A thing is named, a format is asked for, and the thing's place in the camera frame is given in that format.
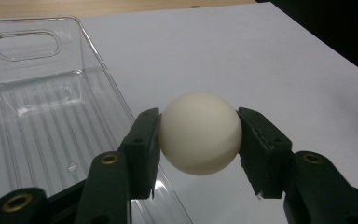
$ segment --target white ball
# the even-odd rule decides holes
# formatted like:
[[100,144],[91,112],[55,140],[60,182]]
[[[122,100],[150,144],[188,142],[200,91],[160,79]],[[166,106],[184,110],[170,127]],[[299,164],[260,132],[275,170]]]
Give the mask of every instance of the white ball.
[[240,150],[241,121],[220,96],[193,92],[163,111],[158,138],[174,167],[191,175],[210,175],[228,166]]

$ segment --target screw hole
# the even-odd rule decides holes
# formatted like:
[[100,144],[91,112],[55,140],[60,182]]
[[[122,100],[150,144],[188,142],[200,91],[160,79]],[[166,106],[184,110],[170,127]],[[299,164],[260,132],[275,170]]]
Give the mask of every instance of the screw hole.
[[104,157],[101,158],[101,163],[102,164],[112,164],[112,163],[115,163],[118,161],[118,156],[117,155],[112,155],[112,154],[109,154],[109,155],[106,155]]
[[16,212],[28,205],[32,201],[32,194],[24,193],[7,200],[2,207],[2,210],[7,213]]
[[316,154],[305,154],[303,156],[303,159],[304,159],[304,161],[314,163],[314,164],[324,163],[324,160]]
[[91,224],[107,224],[109,223],[109,216],[99,215],[92,219]]

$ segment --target transparent plastic box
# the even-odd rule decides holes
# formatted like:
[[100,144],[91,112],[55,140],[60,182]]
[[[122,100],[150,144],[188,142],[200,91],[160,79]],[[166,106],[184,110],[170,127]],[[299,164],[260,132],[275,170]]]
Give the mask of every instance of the transparent plastic box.
[[[48,196],[85,179],[117,150],[134,118],[77,18],[0,20],[0,197]],[[133,223],[191,223],[162,170]]]

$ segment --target white table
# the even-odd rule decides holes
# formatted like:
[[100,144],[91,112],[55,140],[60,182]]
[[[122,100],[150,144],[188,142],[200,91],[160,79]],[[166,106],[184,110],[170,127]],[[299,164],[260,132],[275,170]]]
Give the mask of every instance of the white table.
[[[358,188],[358,68],[272,4],[81,19],[132,113],[214,91],[264,114],[294,143],[329,158]],[[259,201],[236,158],[192,176],[161,165],[195,224],[286,223]]]

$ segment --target white surface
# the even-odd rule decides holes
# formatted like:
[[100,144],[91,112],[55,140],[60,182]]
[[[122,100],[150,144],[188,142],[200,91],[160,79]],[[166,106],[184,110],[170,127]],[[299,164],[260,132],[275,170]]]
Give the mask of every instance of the white surface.
[[[189,91],[214,91],[264,114],[329,158],[358,188],[358,68],[272,4],[82,19],[136,116]],[[238,158],[204,177],[161,164],[195,224],[286,223],[258,201]]]
[[191,175],[211,175],[237,156],[241,121],[232,105],[217,94],[193,91],[162,111],[158,140],[165,158]]

